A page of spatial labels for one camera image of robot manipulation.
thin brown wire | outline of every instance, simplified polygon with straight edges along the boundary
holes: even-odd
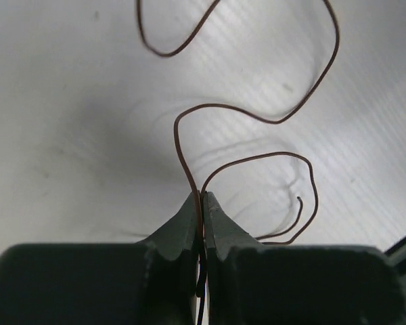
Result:
[[[245,114],[245,115],[249,116],[250,118],[253,118],[262,123],[267,123],[270,125],[278,125],[278,124],[284,123],[287,120],[289,120],[290,118],[292,118],[305,105],[305,103],[312,96],[312,94],[315,92],[315,90],[318,88],[318,86],[320,86],[320,83],[322,82],[323,78],[326,76],[326,74],[328,73],[332,64],[334,63],[334,60],[338,53],[338,48],[340,46],[340,28],[338,25],[337,17],[335,15],[334,10],[332,9],[332,5],[331,5],[330,1],[329,0],[322,0],[322,1],[328,10],[328,13],[332,19],[332,23],[334,25],[334,30],[335,30],[335,35],[336,35],[334,50],[332,52],[330,60],[326,64],[326,67],[323,69],[322,73],[320,74],[319,78],[316,80],[315,84],[309,89],[309,91],[305,94],[305,96],[301,99],[301,101],[299,101],[299,103],[297,103],[297,105],[287,115],[285,115],[285,117],[283,117],[279,120],[269,120],[267,118],[263,118],[261,116],[253,114],[253,113],[251,113],[243,108],[237,107],[237,106],[232,106],[232,105],[228,105],[228,104],[220,104],[220,103],[209,103],[209,104],[200,104],[200,105],[191,107],[191,108],[185,110],[184,112],[182,112],[181,114],[179,114],[177,116],[177,118],[175,119],[175,123],[174,123],[174,127],[173,127],[173,134],[174,134],[174,138],[175,138],[175,147],[176,147],[176,151],[177,151],[177,156],[179,158],[181,166],[183,167],[183,170],[185,172],[185,175],[186,175],[189,185],[191,187],[192,193],[194,195],[194,203],[196,206],[196,214],[198,217],[198,235],[199,235],[199,239],[201,241],[201,247],[202,247],[200,250],[200,277],[198,280],[198,287],[197,287],[197,295],[199,297],[201,297],[198,324],[201,324],[201,322],[202,322],[202,310],[203,310],[202,308],[204,306],[204,282],[206,280],[206,257],[205,257],[205,252],[204,252],[204,248],[203,248],[204,247],[203,246],[203,217],[202,217],[202,201],[201,201],[202,197],[200,197],[200,193],[198,191],[196,182],[193,178],[191,171],[189,170],[189,167],[187,165],[187,162],[186,162],[185,157],[182,152],[181,142],[180,142],[180,137],[179,137],[179,122],[181,121],[181,119],[183,117],[187,116],[188,114],[191,114],[192,112],[195,112],[197,110],[200,110],[203,108],[209,108],[209,107],[234,110],[236,112]],[[210,7],[206,10],[204,15],[200,19],[200,21],[197,23],[196,27],[191,31],[188,38],[186,38],[186,40],[178,48],[176,48],[175,50],[173,50],[171,52],[162,52],[162,51],[157,50],[154,46],[150,45],[150,43],[146,39],[144,25],[143,25],[143,8],[142,8],[141,0],[136,0],[135,9],[136,9],[136,14],[137,14],[137,25],[138,25],[138,30],[139,30],[139,36],[141,38],[142,43],[149,51],[151,51],[153,54],[155,54],[156,56],[161,57],[161,58],[171,58],[171,57],[181,53],[192,42],[194,37],[198,34],[198,32],[203,27],[204,23],[207,21],[210,14],[214,11],[215,7],[219,4],[219,2],[220,2],[220,0],[214,0],[212,2]],[[314,208],[313,213],[310,216],[309,220],[289,240],[287,240],[285,242],[266,242],[265,244],[291,244],[313,222],[313,220],[317,214],[317,209],[319,206],[319,197],[317,194],[317,187],[315,185],[315,180],[314,180],[313,166],[308,159],[306,159],[305,157],[303,157],[299,154],[295,154],[293,152],[270,152],[267,154],[261,154],[261,155],[257,155],[257,156],[252,156],[252,157],[248,157],[248,158],[235,160],[233,162],[229,162],[229,163],[219,167],[217,170],[215,170],[213,173],[211,173],[209,175],[209,177],[206,179],[206,181],[204,182],[204,185],[202,186],[202,191],[201,191],[201,193],[204,193],[204,191],[206,190],[206,187],[207,187],[208,183],[211,181],[211,179],[216,174],[220,173],[222,170],[224,170],[228,167],[238,165],[240,163],[246,163],[251,160],[267,158],[270,156],[281,156],[281,155],[291,156],[291,157],[300,159],[307,164],[307,166],[309,168],[310,181],[311,181],[311,185],[313,187],[313,193],[314,193],[314,197],[315,197],[315,208]],[[297,217],[296,217],[294,223],[288,229],[286,229],[280,233],[277,233],[277,234],[260,236],[260,237],[257,237],[256,239],[261,240],[261,239],[281,236],[283,234],[287,234],[290,230],[292,230],[298,224],[298,222],[300,220],[300,215],[301,215],[302,209],[303,209],[302,199],[299,196],[297,197],[297,199],[300,203],[300,208],[298,210],[298,214],[297,214]]]

string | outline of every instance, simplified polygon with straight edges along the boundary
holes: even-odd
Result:
[[[332,19],[332,23],[334,25],[334,31],[335,31],[335,36],[336,36],[334,50],[332,52],[331,58],[329,59],[328,63],[326,64],[326,66],[323,69],[322,73],[320,74],[319,78],[316,80],[315,84],[309,89],[309,91],[305,94],[305,96],[301,99],[301,101],[299,101],[299,103],[297,103],[297,105],[295,105],[295,107],[289,113],[287,113],[287,115],[285,115],[285,117],[278,119],[278,120],[270,120],[267,118],[263,118],[259,115],[256,115],[254,113],[251,113],[251,112],[249,112],[243,108],[237,107],[237,106],[233,106],[233,105],[229,105],[229,104],[220,104],[220,103],[208,103],[208,104],[200,104],[200,105],[188,108],[187,110],[185,110],[184,112],[179,114],[177,116],[177,118],[175,119],[174,126],[173,126],[173,135],[175,138],[176,152],[177,152],[177,156],[179,158],[179,162],[181,163],[181,166],[183,167],[183,170],[184,170],[187,180],[189,182],[189,186],[191,187],[191,192],[193,193],[193,197],[194,197],[194,204],[196,206],[196,215],[198,218],[198,239],[200,241],[200,277],[198,279],[197,288],[196,288],[196,295],[197,295],[197,297],[200,297],[200,307],[199,307],[198,322],[197,322],[198,325],[200,325],[202,323],[203,308],[204,308],[204,295],[205,295],[204,284],[206,282],[206,253],[204,251],[204,230],[203,230],[204,224],[203,224],[203,213],[202,213],[203,195],[200,195],[200,193],[202,193],[202,194],[205,193],[206,188],[207,188],[209,182],[211,181],[211,179],[216,174],[220,173],[222,170],[224,170],[228,167],[238,165],[241,163],[246,163],[246,162],[256,160],[256,159],[268,158],[271,156],[291,156],[291,157],[300,159],[301,161],[303,161],[304,163],[307,164],[307,166],[309,168],[310,182],[311,182],[314,197],[315,197],[315,207],[314,207],[314,210],[313,210],[311,216],[309,217],[308,221],[289,240],[287,240],[285,242],[265,242],[264,244],[292,244],[293,241],[295,241],[295,239],[297,239],[313,222],[313,220],[317,214],[317,209],[319,206],[319,197],[318,197],[318,193],[317,193],[317,187],[315,185],[313,166],[312,166],[311,162],[308,159],[306,159],[305,157],[303,157],[299,154],[293,153],[293,152],[270,152],[267,154],[260,154],[260,155],[256,155],[256,156],[251,156],[251,157],[235,160],[233,162],[229,162],[229,163],[219,167],[218,169],[216,169],[213,173],[211,173],[209,175],[209,177],[206,179],[206,181],[204,182],[204,185],[202,186],[201,191],[199,192],[196,182],[194,180],[194,177],[193,177],[193,175],[188,167],[188,164],[186,162],[186,159],[183,155],[180,137],[179,137],[179,122],[181,121],[181,119],[183,117],[187,116],[188,114],[191,114],[192,112],[201,110],[203,108],[222,108],[222,109],[227,109],[227,110],[233,110],[233,111],[239,112],[241,114],[245,114],[245,115],[249,116],[250,118],[253,118],[254,120],[260,121],[262,123],[270,124],[270,125],[279,125],[279,124],[286,122],[290,118],[292,118],[306,104],[306,102],[313,95],[313,93],[318,88],[318,86],[320,86],[322,80],[325,78],[326,74],[328,73],[329,69],[331,68],[332,64],[334,63],[334,60],[338,53],[338,48],[340,46],[340,28],[338,25],[337,17],[335,15],[335,12],[332,8],[330,1],[329,0],[322,0],[322,1],[323,1],[324,5],[326,6],[326,9],[327,9],[327,11],[330,15],[330,18]],[[150,52],[152,52],[153,54],[155,54],[156,56],[158,56],[160,58],[171,58],[173,56],[176,56],[177,54],[181,53],[192,42],[194,37],[198,34],[200,29],[203,27],[204,23],[207,21],[207,19],[209,18],[209,16],[211,15],[211,13],[214,11],[215,7],[219,3],[220,3],[220,0],[214,0],[212,2],[210,7],[205,11],[202,18],[197,23],[196,27],[191,31],[188,38],[186,38],[186,40],[178,48],[176,48],[175,50],[173,50],[171,52],[162,52],[162,51],[157,50],[153,45],[151,45],[148,42],[146,35],[145,35],[144,25],[143,25],[142,2],[141,2],[141,0],[136,0],[135,9],[136,9],[136,14],[137,14],[137,26],[138,26],[138,31],[139,31],[139,36],[140,36],[141,42],[146,47],[146,49],[148,49]],[[256,239],[262,240],[262,239],[273,238],[273,237],[281,236],[281,235],[284,235],[284,234],[287,234],[288,232],[290,232],[300,221],[300,216],[301,216],[302,209],[303,209],[303,201],[302,201],[301,197],[298,196],[297,199],[298,199],[299,205],[300,205],[298,214],[296,216],[294,223],[288,229],[286,229],[282,232],[279,232],[277,234],[259,236]]]

brown cable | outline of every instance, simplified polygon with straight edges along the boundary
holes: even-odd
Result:
[[[201,241],[201,246],[203,243],[203,236],[204,236],[204,232],[203,232],[203,216],[202,216],[202,196],[200,196],[200,193],[198,191],[196,182],[193,178],[193,175],[191,173],[191,171],[189,170],[189,167],[187,165],[187,162],[185,160],[185,157],[183,155],[182,149],[181,149],[181,142],[180,142],[180,137],[179,137],[179,122],[181,121],[181,119],[192,113],[195,112],[197,110],[203,109],[203,108],[224,108],[224,109],[228,109],[228,110],[234,110],[236,112],[245,114],[247,116],[249,116],[250,118],[253,118],[255,120],[258,120],[262,123],[267,123],[270,125],[278,125],[281,123],[286,122],[288,119],[292,118],[304,105],[305,103],[308,101],[308,99],[312,96],[312,94],[315,92],[315,90],[318,88],[318,86],[320,85],[320,83],[322,82],[323,78],[325,77],[325,75],[328,73],[328,70],[331,68],[331,65],[334,63],[334,60],[337,56],[338,53],[338,48],[340,46],[340,28],[338,25],[338,21],[337,21],[337,17],[334,13],[334,10],[332,9],[331,3],[329,0],[322,0],[323,3],[325,4],[328,13],[332,19],[332,23],[334,25],[334,30],[335,30],[335,35],[336,35],[336,41],[335,41],[335,45],[334,45],[334,50],[332,52],[331,58],[328,61],[328,63],[326,64],[326,67],[323,69],[322,73],[320,74],[319,78],[316,80],[314,86],[312,86],[309,91],[305,94],[305,96],[301,99],[301,101],[299,101],[299,103],[297,103],[297,105],[287,114],[285,115],[285,117],[279,119],[279,120],[269,120],[267,118],[263,118],[261,116],[258,116],[256,114],[253,114],[243,108],[237,107],[237,106],[232,106],[232,105],[228,105],[228,104],[220,104],[220,103],[209,103],[209,104],[200,104],[194,107],[191,107],[187,110],[185,110],[184,112],[182,112],[181,114],[179,114],[177,116],[177,118],[175,119],[175,123],[174,123],[174,127],[173,127],[173,134],[174,134],[174,138],[175,138],[175,146],[176,146],[176,151],[177,151],[177,156],[179,158],[179,161],[181,163],[181,166],[183,167],[183,170],[185,172],[185,175],[188,179],[189,185],[191,187],[192,193],[194,195],[194,204],[196,206],[196,214],[198,217],[198,236],[199,239]],[[190,33],[190,35],[188,36],[188,38],[186,38],[186,40],[175,50],[171,51],[171,52],[162,52],[157,50],[154,46],[150,45],[148,40],[146,39],[146,35],[145,35],[145,31],[144,31],[144,26],[143,26],[143,8],[142,8],[142,4],[141,4],[141,0],[136,0],[136,14],[137,14],[137,25],[138,25],[138,30],[139,30],[139,36],[141,38],[142,43],[144,44],[144,46],[151,51],[153,54],[155,54],[158,57],[161,58],[171,58],[179,53],[181,53],[194,39],[194,37],[198,34],[198,32],[200,31],[200,29],[203,27],[204,23],[207,21],[207,19],[209,18],[210,14],[213,12],[213,10],[215,9],[215,7],[219,4],[220,0],[214,0],[212,2],[212,4],[210,5],[210,7],[206,10],[206,12],[204,13],[204,15],[202,16],[202,18],[200,19],[200,21],[197,23],[196,27],[192,30],[192,32]],[[310,161],[308,159],[306,159],[305,157],[299,155],[299,154],[295,154],[293,152],[270,152],[267,154],[260,154],[257,156],[252,156],[252,157],[248,157],[248,158],[243,158],[243,159],[239,159],[239,160],[235,160],[233,162],[229,162],[221,167],[219,167],[217,170],[215,170],[213,173],[211,173],[209,175],[209,177],[207,178],[207,180],[204,182],[204,185],[202,186],[202,190],[201,193],[204,193],[204,191],[206,190],[206,187],[209,183],[209,181],[219,172],[221,172],[222,170],[240,164],[240,163],[246,163],[248,161],[251,160],[256,160],[256,159],[261,159],[261,158],[267,158],[270,156],[291,156],[297,159],[302,160],[303,162],[305,162],[309,168],[309,175],[310,175],[310,181],[311,181],[311,185],[313,187],[313,193],[314,193],[314,197],[315,197],[315,208],[313,210],[312,215],[310,216],[309,220],[287,241],[285,242],[266,242],[265,244],[291,244],[293,243],[293,241],[295,241],[295,239],[297,239],[311,224],[311,222],[313,222],[316,214],[317,214],[317,209],[319,206],[319,197],[317,194],[317,188],[315,185],[315,181],[314,181],[314,175],[313,175],[313,166],[310,163]],[[292,230],[299,222],[300,220],[300,215],[302,213],[302,208],[303,208],[303,202],[302,199],[298,196],[297,197],[299,203],[300,203],[300,208],[298,210],[298,214],[297,217],[294,221],[294,223],[286,230],[277,233],[277,234],[271,234],[271,235],[266,235],[266,236],[259,236],[256,239],[258,240],[262,240],[262,239],[268,239],[268,238],[272,238],[272,237],[276,237],[276,236],[281,236],[283,234],[287,234],[290,230]],[[198,324],[201,324],[201,317],[202,317],[202,306],[204,305],[204,281],[206,279],[206,268],[205,268],[205,264],[206,264],[206,260],[205,260],[205,256],[204,256],[204,249],[203,251],[201,251],[200,253],[200,267],[201,267],[201,272],[200,272],[200,278],[199,278],[199,284],[203,285],[203,290],[200,293],[199,297],[202,297],[201,301],[200,301],[200,311],[199,311],[199,319],[198,319]]]

white surface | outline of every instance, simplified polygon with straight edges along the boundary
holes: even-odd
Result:
[[[320,209],[297,243],[385,249],[406,234],[406,0],[333,2],[339,56],[300,113],[268,127],[200,111],[183,120],[183,145],[200,185],[231,159],[304,154]],[[150,41],[174,48],[208,4],[145,0]],[[132,0],[0,0],[0,253],[152,232],[189,194],[176,114],[208,100],[281,114],[333,41],[319,0],[224,0],[188,49],[161,60],[139,42]],[[305,216],[313,208],[307,170],[287,158],[236,167],[209,189],[254,235],[296,211],[291,197]]]

dark spot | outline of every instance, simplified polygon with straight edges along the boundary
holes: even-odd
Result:
[[[287,91],[289,91],[290,93],[293,93],[293,88],[292,86],[288,85],[287,83],[283,83],[283,88]]]

